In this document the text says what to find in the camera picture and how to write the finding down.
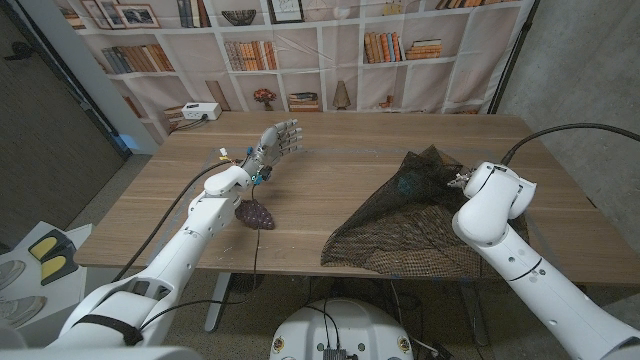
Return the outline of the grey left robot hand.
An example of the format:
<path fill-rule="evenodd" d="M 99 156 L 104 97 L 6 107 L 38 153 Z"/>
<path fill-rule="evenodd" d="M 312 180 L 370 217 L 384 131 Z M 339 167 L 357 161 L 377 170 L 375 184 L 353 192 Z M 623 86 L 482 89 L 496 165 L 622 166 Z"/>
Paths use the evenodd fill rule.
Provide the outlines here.
<path fill-rule="evenodd" d="M 241 168 L 256 181 L 268 181 L 273 167 L 286 155 L 302 148 L 302 129 L 297 119 L 288 119 L 268 127 L 249 152 Z"/>

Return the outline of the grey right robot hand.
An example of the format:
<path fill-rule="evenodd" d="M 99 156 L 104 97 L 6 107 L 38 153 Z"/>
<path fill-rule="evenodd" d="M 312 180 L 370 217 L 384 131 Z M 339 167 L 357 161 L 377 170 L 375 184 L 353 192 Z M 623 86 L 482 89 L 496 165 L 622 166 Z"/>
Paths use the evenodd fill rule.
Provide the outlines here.
<path fill-rule="evenodd" d="M 459 188 L 464 190 L 471 180 L 474 172 L 475 168 L 461 169 L 455 177 L 447 183 L 447 186 L 450 188 Z"/>

